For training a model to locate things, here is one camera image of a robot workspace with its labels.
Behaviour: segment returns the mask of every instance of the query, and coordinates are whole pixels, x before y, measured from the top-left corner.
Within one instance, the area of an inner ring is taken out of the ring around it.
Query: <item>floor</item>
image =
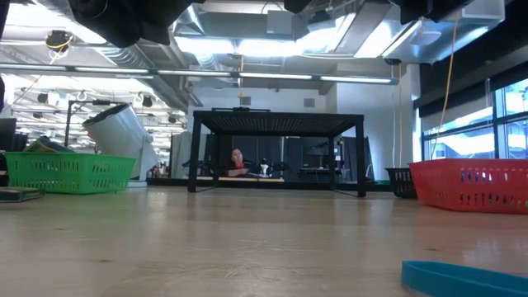
[[[528,276],[527,229],[386,193],[47,195],[0,205],[0,295],[407,296],[406,259]]]

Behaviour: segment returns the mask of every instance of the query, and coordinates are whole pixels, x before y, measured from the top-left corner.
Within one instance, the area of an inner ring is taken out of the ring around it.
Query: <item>blue object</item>
[[[528,278],[442,262],[403,261],[402,283],[431,296],[528,296]]]

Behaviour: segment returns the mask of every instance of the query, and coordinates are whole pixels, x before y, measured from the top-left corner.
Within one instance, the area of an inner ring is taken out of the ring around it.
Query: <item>white container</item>
[[[86,120],[82,126],[104,154],[135,158],[132,178],[138,177],[140,170],[147,172],[158,163],[158,155],[152,144],[145,144],[149,134],[139,123],[130,104],[120,104],[109,108]],[[141,148],[144,146],[143,168],[141,167]]]

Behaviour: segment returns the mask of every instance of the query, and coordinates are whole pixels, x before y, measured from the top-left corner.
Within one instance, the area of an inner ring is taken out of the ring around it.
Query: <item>black basket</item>
[[[400,198],[418,198],[414,187],[413,176],[409,168],[385,168],[389,173],[393,192]]]

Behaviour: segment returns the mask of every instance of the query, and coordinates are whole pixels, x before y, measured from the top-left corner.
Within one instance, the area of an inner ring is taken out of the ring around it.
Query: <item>red basket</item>
[[[528,215],[528,160],[441,159],[410,164],[418,199],[447,210]]]

